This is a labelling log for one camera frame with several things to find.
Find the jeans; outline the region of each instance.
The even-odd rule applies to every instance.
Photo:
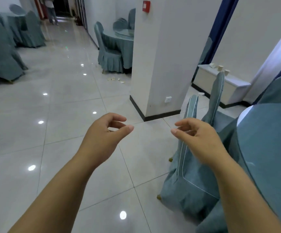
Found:
[[[55,15],[54,8],[47,7],[47,12],[48,12],[48,18],[49,18],[50,23],[53,24],[52,18],[54,18],[55,24],[58,24],[58,20]]]

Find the wall socket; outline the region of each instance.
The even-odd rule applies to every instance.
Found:
[[[167,96],[166,98],[165,98],[165,103],[168,103],[168,102],[170,102],[172,100],[172,97],[171,96]]]

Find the tiled floor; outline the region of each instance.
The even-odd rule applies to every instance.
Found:
[[[74,155],[92,122],[107,112],[126,116],[135,129],[91,176],[73,232],[194,232],[193,222],[156,199],[177,146],[170,127],[184,114],[143,122],[129,100],[131,75],[102,74],[98,50],[83,27],[61,19],[44,32],[46,47],[18,50],[29,67],[26,75],[14,85],[0,83],[0,233],[23,214]],[[107,80],[113,76],[125,83]],[[189,88],[183,111],[196,93]],[[200,96],[197,117],[207,108],[208,99]],[[243,109],[220,108],[233,117]]]

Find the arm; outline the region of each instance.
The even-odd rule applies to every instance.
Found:
[[[281,233],[281,222],[244,170],[229,156],[214,128],[198,119],[175,123],[172,134],[214,172],[230,233]]]
[[[75,156],[46,185],[9,233],[72,231],[91,174],[134,129],[120,121],[126,118],[109,113],[91,125]],[[108,127],[119,130],[110,132]]]

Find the red box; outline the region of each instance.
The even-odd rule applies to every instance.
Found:
[[[143,11],[149,13],[150,1],[143,1]]]

